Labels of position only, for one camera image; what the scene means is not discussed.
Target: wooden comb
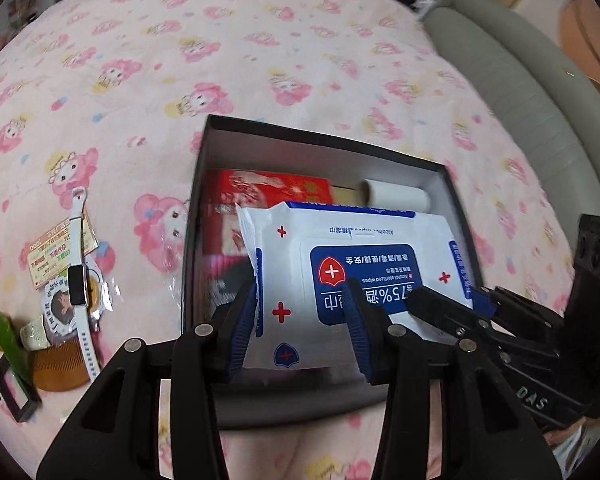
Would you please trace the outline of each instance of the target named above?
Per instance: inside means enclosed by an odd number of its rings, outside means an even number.
[[[46,392],[67,392],[89,381],[78,338],[33,352],[33,383]]]

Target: white wipes packet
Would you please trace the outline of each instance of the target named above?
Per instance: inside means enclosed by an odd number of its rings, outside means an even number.
[[[455,338],[417,320],[404,298],[424,285],[471,307],[462,257],[439,215],[282,202],[238,208],[258,283],[255,329],[244,367],[351,364],[342,285],[357,278],[366,299],[423,338]]]

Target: white roll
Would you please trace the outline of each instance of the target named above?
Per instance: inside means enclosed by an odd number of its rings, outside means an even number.
[[[358,186],[358,199],[364,207],[417,213],[426,213],[431,205],[429,195],[419,187],[367,179]]]

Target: pink bedsheet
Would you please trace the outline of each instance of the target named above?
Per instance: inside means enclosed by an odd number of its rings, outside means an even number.
[[[40,312],[22,250],[86,186],[112,295],[97,345],[176,337],[184,218],[208,113],[350,137],[449,167],[488,285],[562,311],[570,250],[523,153],[393,0],[64,0],[0,53],[0,309]],[[34,474],[84,389],[0,438]],[[227,433],[232,479],[367,479],[383,407]],[[168,403],[161,465],[170,471]],[[433,423],[431,471],[440,458]]]

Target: white fitness band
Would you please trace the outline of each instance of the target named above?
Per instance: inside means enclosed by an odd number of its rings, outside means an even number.
[[[91,329],[87,314],[88,294],[87,276],[82,260],[82,210],[87,200],[87,190],[75,187],[72,190],[73,205],[69,217],[69,268],[67,281],[69,283],[69,303],[74,308],[75,325],[78,329],[78,341],[82,349],[82,358],[93,383],[100,373],[100,365],[93,349]]]

